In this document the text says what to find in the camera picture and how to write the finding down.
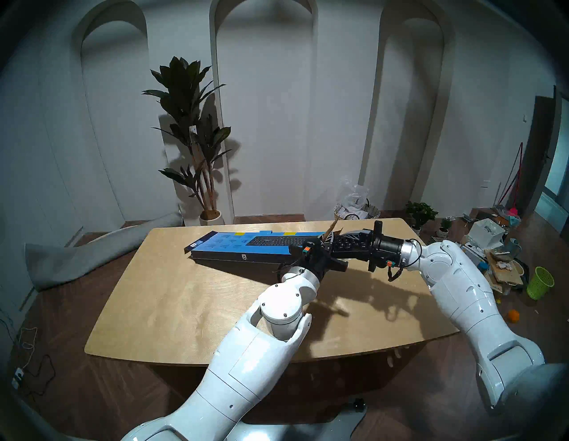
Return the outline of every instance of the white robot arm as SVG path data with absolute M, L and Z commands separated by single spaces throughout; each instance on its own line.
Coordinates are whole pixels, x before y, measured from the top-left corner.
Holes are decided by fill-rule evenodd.
M 222 441 L 235 424 L 274 387 L 310 328 L 302 307 L 314 300 L 328 269 L 347 263 L 320 244 L 304 248 L 299 266 L 268 287 L 237 321 L 213 353 L 196 391 L 174 413 L 131 430 L 123 441 Z M 273 336 L 257 329 L 264 316 Z
M 506 325 L 488 281 L 457 244 L 436 242 L 422 251 L 407 269 L 420 272 L 442 313 L 466 335 L 476 358 L 480 395 L 494 410 L 511 382 L 526 368 L 545 362 L 543 354 L 534 342 Z M 415 261 L 417 255 L 413 247 L 407 261 Z

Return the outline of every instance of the black keyboard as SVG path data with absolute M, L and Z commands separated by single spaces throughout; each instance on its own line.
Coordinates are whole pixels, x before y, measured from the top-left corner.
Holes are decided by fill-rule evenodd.
M 307 240 L 316 239 L 316 236 L 255 236 L 247 246 L 302 246 Z

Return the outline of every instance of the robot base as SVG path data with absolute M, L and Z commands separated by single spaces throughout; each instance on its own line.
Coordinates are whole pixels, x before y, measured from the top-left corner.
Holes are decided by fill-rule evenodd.
M 226 441 L 349 441 L 367 412 L 364 401 L 347 404 L 329 423 L 321 424 L 245 424 L 238 422 Z

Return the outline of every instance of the small potted plant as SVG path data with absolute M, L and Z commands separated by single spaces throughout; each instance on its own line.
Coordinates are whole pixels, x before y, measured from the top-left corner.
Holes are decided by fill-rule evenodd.
M 444 217 L 442 219 L 442 221 L 440 222 L 439 229 L 436 231 L 436 236 L 437 237 L 447 237 L 448 236 L 448 230 L 451 226 L 452 226 L 452 222 L 449 219 L 447 219 L 446 217 Z
M 161 130 L 179 140 L 188 148 L 191 166 L 180 171 L 173 168 L 160 170 L 164 176 L 192 190 L 190 197 L 195 197 L 203 211 L 200 214 L 201 225 L 222 225 L 221 213 L 217 210 L 217 201 L 213 179 L 213 164 L 229 150 L 221 150 L 221 142 L 231 133 L 231 127 L 214 126 L 212 116 L 200 112 L 200 103 L 221 84 L 207 91 L 213 83 L 210 81 L 200 89 L 200 83 L 211 66 L 200 69 L 200 62 L 188 63 L 183 58 L 173 57 L 170 66 L 160 66 L 160 72 L 151 71 L 156 80 L 168 89 L 145 90 L 144 95 L 160 99 L 160 106 L 176 121 L 170 124 L 170 130 Z
M 421 227 L 429 220 L 435 220 L 435 216 L 439 214 L 434 211 L 430 205 L 424 202 L 408 202 L 405 212 L 413 217 L 414 223 L 411 228 L 417 236 L 421 233 Z

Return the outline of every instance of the green wastebasket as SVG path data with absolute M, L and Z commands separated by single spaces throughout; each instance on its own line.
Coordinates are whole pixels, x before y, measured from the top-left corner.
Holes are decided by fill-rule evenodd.
M 527 286 L 527 295 L 534 300 L 539 300 L 554 285 L 553 276 L 541 266 L 535 267 L 535 274 Z

